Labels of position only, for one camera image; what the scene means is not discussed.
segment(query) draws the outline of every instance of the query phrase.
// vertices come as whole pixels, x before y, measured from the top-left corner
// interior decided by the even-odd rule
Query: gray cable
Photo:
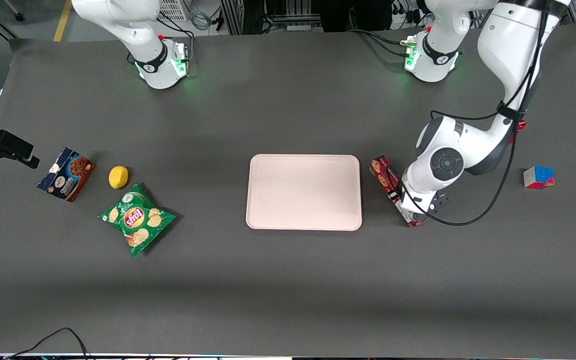
[[[201,31],[210,29],[211,25],[213,24],[213,19],[210,18],[208,14],[199,9],[190,12],[188,18],[190,19],[192,26]]]
[[[208,14],[200,10],[197,5],[194,6],[195,8],[197,7],[197,10],[191,11],[190,7],[186,3],[186,0],[183,0],[183,4],[185,5],[185,8],[190,12],[190,14],[188,14],[188,20],[190,20],[190,23],[195,29],[201,32],[210,30],[210,27],[213,25],[213,16],[217,14],[219,8],[215,10],[211,16],[208,16]]]

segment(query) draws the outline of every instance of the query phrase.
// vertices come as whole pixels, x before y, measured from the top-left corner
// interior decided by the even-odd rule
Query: gray table
[[[400,169],[414,159],[430,109],[495,108],[503,89],[477,35],[437,84],[358,34],[211,36],[192,78],[164,91],[119,42],[13,43],[0,128],[42,162],[0,160],[0,352],[71,326],[94,353],[576,359],[576,24],[546,45],[511,176],[482,221],[407,228],[368,172],[382,153]],[[35,188],[62,146],[98,163],[74,203]],[[248,228],[258,153],[355,155],[363,226]],[[96,217],[123,194],[106,182],[119,164],[181,215],[137,259]],[[557,184],[524,189],[531,166]],[[443,217],[480,213],[500,176],[464,175]],[[41,350],[78,347],[64,334]]]

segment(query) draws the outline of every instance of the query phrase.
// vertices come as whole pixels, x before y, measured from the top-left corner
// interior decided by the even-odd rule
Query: green chips bag
[[[121,201],[98,218],[123,233],[132,257],[136,258],[175,219],[175,215],[155,208],[137,183]]]

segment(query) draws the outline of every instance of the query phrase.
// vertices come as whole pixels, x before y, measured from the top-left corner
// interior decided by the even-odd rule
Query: chocolate cookie box
[[[50,167],[48,174],[41,179],[37,187],[72,203],[77,198],[77,194],[82,191],[82,187],[94,169],[94,162],[75,150],[64,147]]]

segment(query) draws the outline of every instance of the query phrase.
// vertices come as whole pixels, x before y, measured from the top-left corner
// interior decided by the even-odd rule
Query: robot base
[[[409,71],[422,82],[436,83],[443,80],[455,68],[455,60],[457,60],[459,52],[455,53],[452,59],[444,56],[446,58],[444,64],[435,64],[433,59],[421,48],[421,43],[427,34],[428,32],[423,30],[416,35],[407,37],[407,41],[416,43],[416,46],[406,49],[407,59],[404,63],[404,70]]]
[[[156,72],[148,72],[138,64],[139,77],[153,89],[167,89],[176,84],[181,78],[188,75],[188,55],[186,45],[176,43],[171,39],[163,39],[167,47],[167,59],[159,66]]]

